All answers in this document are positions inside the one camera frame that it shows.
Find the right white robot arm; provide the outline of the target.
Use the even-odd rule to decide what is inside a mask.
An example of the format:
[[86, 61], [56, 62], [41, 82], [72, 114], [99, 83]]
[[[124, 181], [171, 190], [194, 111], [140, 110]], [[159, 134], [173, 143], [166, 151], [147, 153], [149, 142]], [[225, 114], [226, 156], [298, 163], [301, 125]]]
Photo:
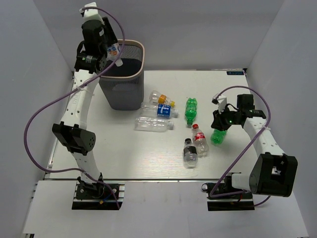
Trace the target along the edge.
[[290, 196], [295, 180], [298, 161], [287, 155], [272, 136], [268, 119], [257, 110], [252, 94], [237, 96], [237, 108], [231, 111], [227, 98], [214, 96], [212, 103], [218, 108], [213, 112], [211, 127], [227, 131], [232, 125], [240, 125], [251, 139], [257, 160], [249, 174], [231, 173], [225, 178], [224, 193], [231, 198], [241, 191], [268, 196]]

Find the green bottle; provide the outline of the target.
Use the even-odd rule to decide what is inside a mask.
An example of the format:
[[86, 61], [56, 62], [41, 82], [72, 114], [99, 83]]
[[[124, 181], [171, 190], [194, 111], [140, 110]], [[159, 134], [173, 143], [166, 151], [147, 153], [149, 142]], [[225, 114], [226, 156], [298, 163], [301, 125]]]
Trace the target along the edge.
[[226, 130], [220, 131], [220, 130], [214, 129], [211, 135], [211, 142], [215, 145], [221, 144], [224, 141], [226, 134], [227, 134]]
[[197, 100], [196, 98], [188, 98], [186, 102], [186, 108], [185, 108], [185, 118], [187, 121], [187, 125], [192, 125], [194, 122], [194, 119], [197, 115]]

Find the clear bottle blue orange label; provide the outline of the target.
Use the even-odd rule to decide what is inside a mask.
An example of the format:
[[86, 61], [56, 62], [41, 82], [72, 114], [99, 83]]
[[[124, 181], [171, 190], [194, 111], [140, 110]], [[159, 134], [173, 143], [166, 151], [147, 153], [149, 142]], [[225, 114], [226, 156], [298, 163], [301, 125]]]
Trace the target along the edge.
[[116, 59], [118, 57], [119, 53], [120, 53], [119, 43], [112, 44], [111, 46], [109, 46], [107, 48], [107, 59], [110, 61], [114, 61], [115, 65], [117, 67], [120, 67], [123, 65], [123, 61], [122, 61], [121, 57]]

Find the clear unlabelled plastic bottle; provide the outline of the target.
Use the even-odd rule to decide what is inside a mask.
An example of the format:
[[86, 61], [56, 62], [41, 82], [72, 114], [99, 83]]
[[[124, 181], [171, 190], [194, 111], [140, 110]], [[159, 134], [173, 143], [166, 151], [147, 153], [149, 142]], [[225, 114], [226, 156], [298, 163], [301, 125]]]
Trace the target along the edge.
[[168, 119], [138, 117], [135, 120], [136, 131], [165, 132], [174, 129], [174, 123]]

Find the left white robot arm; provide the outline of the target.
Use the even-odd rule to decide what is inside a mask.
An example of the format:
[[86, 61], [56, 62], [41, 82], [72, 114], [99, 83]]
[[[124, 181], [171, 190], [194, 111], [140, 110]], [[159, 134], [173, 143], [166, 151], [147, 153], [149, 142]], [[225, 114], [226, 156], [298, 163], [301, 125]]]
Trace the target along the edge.
[[96, 135], [87, 130], [87, 116], [91, 99], [99, 82], [99, 73], [114, 62], [122, 66], [118, 56], [120, 45], [107, 17], [91, 19], [82, 24], [84, 40], [77, 48], [74, 82], [76, 90], [71, 95], [61, 122], [54, 124], [52, 131], [59, 142], [67, 148], [81, 170], [79, 182], [87, 184], [87, 191], [94, 198], [104, 194], [102, 174], [98, 170], [92, 149]]

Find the clear bottle orange cap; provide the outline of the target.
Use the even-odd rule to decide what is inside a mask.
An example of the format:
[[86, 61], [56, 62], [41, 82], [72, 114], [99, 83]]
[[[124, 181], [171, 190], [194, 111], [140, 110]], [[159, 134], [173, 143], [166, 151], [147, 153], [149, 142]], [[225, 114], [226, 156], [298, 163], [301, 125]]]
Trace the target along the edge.
[[156, 90], [153, 90], [150, 93], [149, 100], [151, 103], [154, 103], [154, 104], [165, 104], [171, 107], [175, 106], [175, 102], [173, 100], [171, 100], [169, 97], [167, 97], [166, 95]]

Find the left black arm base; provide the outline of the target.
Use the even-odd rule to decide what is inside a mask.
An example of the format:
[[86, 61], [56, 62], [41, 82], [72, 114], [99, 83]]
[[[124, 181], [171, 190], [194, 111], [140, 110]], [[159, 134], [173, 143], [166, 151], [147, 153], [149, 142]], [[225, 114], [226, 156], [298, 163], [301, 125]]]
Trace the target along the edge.
[[77, 182], [72, 202], [72, 210], [116, 211], [123, 203], [124, 185]]

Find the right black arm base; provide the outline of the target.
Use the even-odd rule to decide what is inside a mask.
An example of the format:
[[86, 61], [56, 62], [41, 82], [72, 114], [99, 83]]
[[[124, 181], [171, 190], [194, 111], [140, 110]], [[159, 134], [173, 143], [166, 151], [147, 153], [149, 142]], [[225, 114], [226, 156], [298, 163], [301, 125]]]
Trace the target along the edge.
[[201, 186], [202, 192], [207, 194], [208, 211], [252, 211], [255, 209], [253, 195], [250, 192], [211, 197], [210, 192], [215, 183], [206, 182]]

